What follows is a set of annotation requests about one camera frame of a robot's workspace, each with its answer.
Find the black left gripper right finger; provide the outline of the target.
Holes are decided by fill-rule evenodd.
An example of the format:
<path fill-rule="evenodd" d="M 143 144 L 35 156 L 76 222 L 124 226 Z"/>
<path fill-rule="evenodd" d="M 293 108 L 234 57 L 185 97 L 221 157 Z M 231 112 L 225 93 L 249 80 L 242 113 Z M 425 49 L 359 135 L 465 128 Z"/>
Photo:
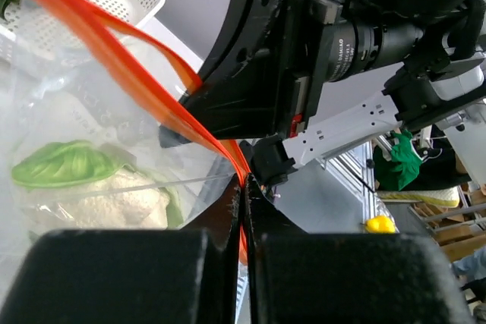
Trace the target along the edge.
<path fill-rule="evenodd" d="M 245 182 L 254 323 L 471 323 L 442 250 L 417 234 L 303 231 Z"/>

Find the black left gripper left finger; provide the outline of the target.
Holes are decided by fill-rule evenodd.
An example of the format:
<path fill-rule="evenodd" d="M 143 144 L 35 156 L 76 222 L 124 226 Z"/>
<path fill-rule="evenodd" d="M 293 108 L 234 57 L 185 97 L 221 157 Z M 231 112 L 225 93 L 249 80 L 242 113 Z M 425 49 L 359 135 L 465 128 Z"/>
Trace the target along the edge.
<path fill-rule="evenodd" d="M 30 249 L 3 323 L 232 323 L 241 188 L 178 230 L 61 230 Z"/>

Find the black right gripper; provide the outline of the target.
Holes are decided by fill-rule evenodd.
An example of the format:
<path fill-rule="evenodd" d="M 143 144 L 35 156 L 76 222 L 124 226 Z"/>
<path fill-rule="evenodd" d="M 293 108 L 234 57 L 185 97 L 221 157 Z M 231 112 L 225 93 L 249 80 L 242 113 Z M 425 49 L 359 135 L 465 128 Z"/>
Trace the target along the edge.
<path fill-rule="evenodd" d="M 218 140 L 292 138 L 325 83 L 399 63 L 423 35 L 383 0 L 230 0 L 202 86 L 179 101 Z"/>

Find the white toy garlic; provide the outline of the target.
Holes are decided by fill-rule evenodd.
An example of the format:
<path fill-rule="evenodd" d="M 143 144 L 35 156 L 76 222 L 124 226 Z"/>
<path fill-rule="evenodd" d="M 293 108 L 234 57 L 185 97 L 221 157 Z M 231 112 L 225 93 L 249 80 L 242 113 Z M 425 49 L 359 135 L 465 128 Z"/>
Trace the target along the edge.
<path fill-rule="evenodd" d="M 18 117 L 11 189 L 37 229 L 168 225 L 170 196 L 151 171 L 157 124 L 129 97 L 47 92 Z"/>

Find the clear zip bag orange zipper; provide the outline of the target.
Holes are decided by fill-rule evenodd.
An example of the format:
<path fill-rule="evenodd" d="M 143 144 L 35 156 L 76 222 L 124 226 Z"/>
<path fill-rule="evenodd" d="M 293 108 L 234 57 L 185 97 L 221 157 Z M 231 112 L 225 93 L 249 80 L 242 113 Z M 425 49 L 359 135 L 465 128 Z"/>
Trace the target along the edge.
<path fill-rule="evenodd" d="M 178 102 L 201 85 L 168 46 L 87 0 L 21 0 L 1 191 L 21 250 L 61 229 L 177 229 L 249 168 Z"/>

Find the green toy cabbage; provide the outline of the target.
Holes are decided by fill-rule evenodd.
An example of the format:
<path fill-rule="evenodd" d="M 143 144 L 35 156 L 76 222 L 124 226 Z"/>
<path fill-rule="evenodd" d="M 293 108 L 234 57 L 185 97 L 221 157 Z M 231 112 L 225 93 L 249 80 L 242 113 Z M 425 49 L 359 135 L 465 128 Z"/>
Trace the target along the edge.
<path fill-rule="evenodd" d="M 52 142 L 16 164 L 11 178 L 36 231 L 58 228 L 177 228 L 178 192 L 137 166 L 118 146 L 87 140 Z"/>

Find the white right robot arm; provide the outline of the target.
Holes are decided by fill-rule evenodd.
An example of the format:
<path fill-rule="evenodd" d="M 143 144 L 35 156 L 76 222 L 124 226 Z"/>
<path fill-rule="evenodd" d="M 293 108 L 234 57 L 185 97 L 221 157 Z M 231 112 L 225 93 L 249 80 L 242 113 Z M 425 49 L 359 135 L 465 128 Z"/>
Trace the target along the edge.
<path fill-rule="evenodd" d="M 181 104 L 263 184 L 485 95 L 484 0 L 230 0 Z"/>

